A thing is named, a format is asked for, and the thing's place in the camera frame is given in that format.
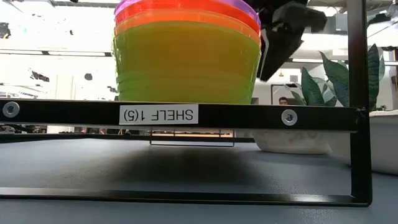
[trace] shelf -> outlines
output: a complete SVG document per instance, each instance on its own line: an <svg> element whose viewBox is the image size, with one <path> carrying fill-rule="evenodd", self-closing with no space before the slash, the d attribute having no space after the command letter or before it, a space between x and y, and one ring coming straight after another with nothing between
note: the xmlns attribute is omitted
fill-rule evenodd
<svg viewBox="0 0 398 224"><path fill-rule="evenodd" d="M51 124L70 126L119 126L121 105L161 105L162 103L123 101L53 101L53 100L0 100L0 108L10 102L19 105L14 118L0 114L0 123ZM287 126L282 113L292 110L297 122ZM358 129L356 108L327 108L309 106L262 105L198 105L197 124L167 124L156 126L230 129L290 129L316 131L349 131Z"/></svg>
<svg viewBox="0 0 398 224"><path fill-rule="evenodd" d="M27 200L91 200L111 202L212 203L231 205L368 205L348 195L227 194L193 192L145 192L132 190L83 190L0 187L0 198Z"/></svg>

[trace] ceiling light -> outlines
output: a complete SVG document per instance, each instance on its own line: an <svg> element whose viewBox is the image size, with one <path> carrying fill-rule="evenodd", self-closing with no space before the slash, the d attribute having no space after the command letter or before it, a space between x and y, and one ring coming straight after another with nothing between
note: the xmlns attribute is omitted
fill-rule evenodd
<svg viewBox="0 0 398 224"><path fill-rule="evenodd" d="M333 49L331 51L331 54L333 56L347 56L348 55L348 49Z"/></svg>
<svg viewBox="0 0 398 224"><path fill-rule="evenodd" d="M38 50L0 50L0 54L27 54L27 55L41 55L42 52Z"/></svg>
<svg viewBox="0 0 398 224"><path fill-rule="evenodd" d="M303 34L301 50L333 50L348 48L347 35Z"/></svg>
<svg viewBox="0 0 398 224"><path fill-rule="evenodd" d="M68 2L69 0L55 0L55 2ZM78 3L119 3L120 0L78 0Z"/></svg>
<svg viewBox="0 0 398 224"><path fill-rule="evenodd" d="M105 56L103 52L53 52L49 51L50 55L63 55L63 56Z"/></svg>
<svg viewBox="0 0 398 224"><path fill-rule="evenodd" d="M339 14L339 10L341 9L341 7L331 7L331 6L310 6L310 8L317 10L317 11L321 11L323 13L325 13L326 16L330 17L330 16L334 16L335 14Z"/></svg>
<svg viewBox="0 0 398 224"><path fill-rule="evenodd" d="M51 5L50 1L13 1L12 4L26 15L44 16L57 15L57 11Z"/></svg>
<svg viewBox="0 0 398 224"><path fill-rule="evenodd" d="M18 86L18 87L42 87L41 85L35 84L33 82L26 83L0 83L0 86Z"/></svg>
<svg viewBox="0 0 398 224"><path fill-rule="evenodd" d="M322 63L322 59L309 59L309 58L293 58L293 62L303 62L303 63Z"/></svg>
<svg viewBox="0 0 398 224"><path fill-rule="evenodd" d="M398 66L398 62L384 62L386 66Z"/></svg>

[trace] gray table surface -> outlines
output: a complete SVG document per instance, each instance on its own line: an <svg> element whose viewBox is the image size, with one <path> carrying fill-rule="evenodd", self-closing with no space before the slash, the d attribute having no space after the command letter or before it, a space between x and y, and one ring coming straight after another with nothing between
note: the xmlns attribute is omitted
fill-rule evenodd
<svg viewBox="0 0 398 224"><path fill-rule="evenodd" d="M369 208L0 200L0 223L397 223L398 177L373 175ZM99 139L0 144L0 187L349 194L327 156Z"/></svg>

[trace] black metal shelf frame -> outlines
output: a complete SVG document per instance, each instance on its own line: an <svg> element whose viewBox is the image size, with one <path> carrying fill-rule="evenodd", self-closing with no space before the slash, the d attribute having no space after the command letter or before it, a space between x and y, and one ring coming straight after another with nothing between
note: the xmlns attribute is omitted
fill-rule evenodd
<svg viewBox="0 0 398 224"><path fill-rule="evenodd" d="M199 104L198 124L173 127L346 131L351 133L351 195L277 195L188 192L137 192L124 190L33 189L0 187L0 199L100 200L165 203L228 203L259 205L319 205L367 207L372 202L369 133L368 71L365 0L349 0L348 51L350 108ZM13 118L0 114L0 123L79 124L119 126L121 105L159 103L105 101L0 100L19 105ZM291 126L283 114L294 112Z"/></svg>

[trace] white wall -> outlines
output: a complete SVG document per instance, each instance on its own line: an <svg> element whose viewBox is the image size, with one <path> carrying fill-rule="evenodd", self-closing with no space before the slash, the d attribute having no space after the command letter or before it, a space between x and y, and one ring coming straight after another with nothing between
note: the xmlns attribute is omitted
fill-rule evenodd
<svg viewBox="0 0 398 224"><path fill-rule="evenodd" d="M116 87L115 63L111 57L58 57L42 55L7 55L0 54L0 83L35 83L44 86L48 99L64 98L56 96L57 77L73 77L74 82L86 91L77 91L73 99L92 99L92 95L100 98L109 97L107 86ZM50 78L50 82L30 79L33 70ZM84 74L91 73L90 83L84 79Z"/></svg>
<svg viewBox="0 0 398 224"><path fill-rule="evenodd" d="M287 68L280 69L268 80L268 82L262 82L260 80L256 80L256 84L254 85L253 96L259 98L260 105L271 105L271 84L286 84L290 82L290 76L297 75L298 82L301 83L301 71L298 68ZM279 98L284 96L288 98L293 98L292 93L285 89L283 86L275 86L273 88L273 99L274 105L279 104Z"/></svg>
<svg viewBox="0 0 398 224"><path fill-rule="evenodd" d="M308 72L312 77L318 77L318 78L322 78L324 80L328 80L328 77L326 76L325 69L323 68L323 65L317 65L314 68L308 69Z"/></svg>
<svg viewBox="0 0 398 224"><path fill-rule="evenodd" d="M383 57L386 61L394 59L394 53L384 52ZM398 109L398 97L395 85L391 82L391 77L396 76L396 67L386 66L386 72L379 84L379 96L377 96L377 107L385 105L387 110Z"/></svg>
<svg viewBox="0 0 398 224"><path fill-rule="evenodd" d="M59 74L54 82L54 95L56 100L74 100L75 99L75 82L73 75ZM62 131L73 131L71 126L47 126L47 133L60 133Z"/></svg>

